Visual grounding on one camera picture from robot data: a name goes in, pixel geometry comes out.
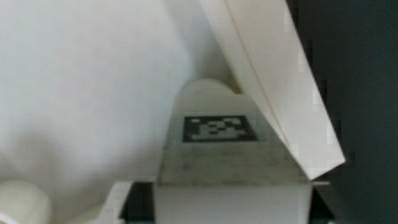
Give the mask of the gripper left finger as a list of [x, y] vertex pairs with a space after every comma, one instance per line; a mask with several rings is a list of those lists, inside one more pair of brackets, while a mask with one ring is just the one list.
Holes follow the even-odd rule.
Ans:
[[114, 183], [108, 196], [105, 199], [105, 204], [99, 209], [99, 214], [91, 224], [124, 224], [121, 213], [123, 213], [131, 186], [133, 186], [133, 183], [126, 181]]

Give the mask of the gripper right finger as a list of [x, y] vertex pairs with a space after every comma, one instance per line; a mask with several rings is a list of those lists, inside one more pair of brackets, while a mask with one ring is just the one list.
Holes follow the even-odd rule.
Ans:
[[339, 198], [329, 181], [313, 182], [309, 224], [343, 224]]

